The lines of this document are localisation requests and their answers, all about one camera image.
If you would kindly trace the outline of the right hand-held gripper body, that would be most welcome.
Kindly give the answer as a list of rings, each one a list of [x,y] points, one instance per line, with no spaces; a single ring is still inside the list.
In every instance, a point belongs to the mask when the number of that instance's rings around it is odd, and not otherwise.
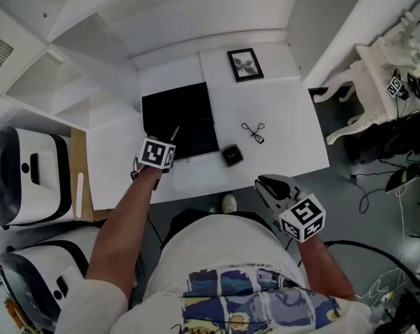
[[[325,226],[326,211],[311,193],[278,215],[280,230],[304,243]]]

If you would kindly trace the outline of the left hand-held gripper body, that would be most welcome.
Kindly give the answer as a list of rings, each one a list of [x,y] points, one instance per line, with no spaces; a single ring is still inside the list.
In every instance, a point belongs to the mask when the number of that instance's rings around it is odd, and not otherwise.
[[[163,142],[153,138],[144,138],[137,154],[137,172],[151,167],[168,173],[173,166],[175,153],[176,145],[173,140]]]

